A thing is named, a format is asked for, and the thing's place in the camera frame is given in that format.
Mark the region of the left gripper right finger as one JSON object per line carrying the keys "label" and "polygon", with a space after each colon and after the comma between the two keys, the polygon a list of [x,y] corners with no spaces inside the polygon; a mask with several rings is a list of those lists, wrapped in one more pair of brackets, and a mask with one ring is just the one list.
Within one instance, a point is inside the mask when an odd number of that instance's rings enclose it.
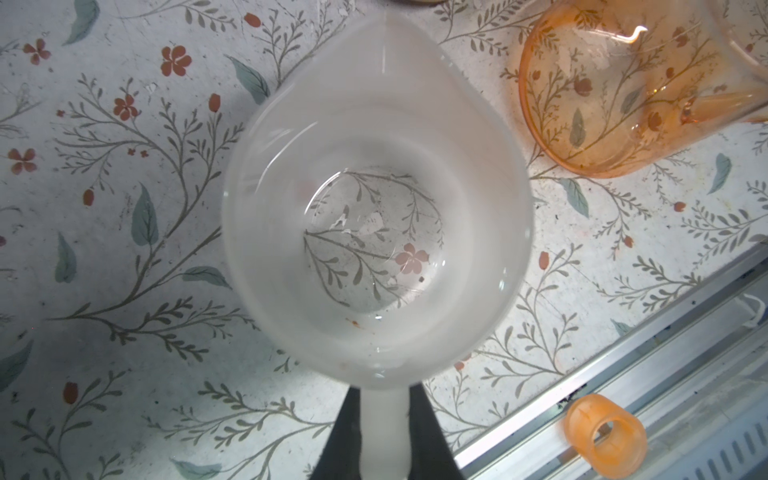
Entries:
{"label": "left gripper right finger", "polygon": [[410,480],[464,480],[422,383],[409,388]]}

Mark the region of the frosted white glass pitcher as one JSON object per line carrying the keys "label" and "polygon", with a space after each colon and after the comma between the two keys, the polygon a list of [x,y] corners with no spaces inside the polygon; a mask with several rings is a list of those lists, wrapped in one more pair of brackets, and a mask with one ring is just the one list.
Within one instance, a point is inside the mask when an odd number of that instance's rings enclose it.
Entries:
{"label": "frosted white glass pitcher", "polygon": [[221,217],[258,326],[360,390],[361,479],[409,479],[409,388],[487,340],[529,263],[532,194],[508,127],[423,30],[378,13],[253,117]]}

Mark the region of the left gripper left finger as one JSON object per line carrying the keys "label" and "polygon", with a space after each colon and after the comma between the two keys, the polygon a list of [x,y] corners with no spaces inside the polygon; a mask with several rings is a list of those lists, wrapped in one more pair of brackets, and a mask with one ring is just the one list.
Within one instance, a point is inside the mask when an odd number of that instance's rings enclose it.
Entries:
{"label": "left gripper left finger", "polygon": [[347,391],[310,480],[360,480],[360,390]]}

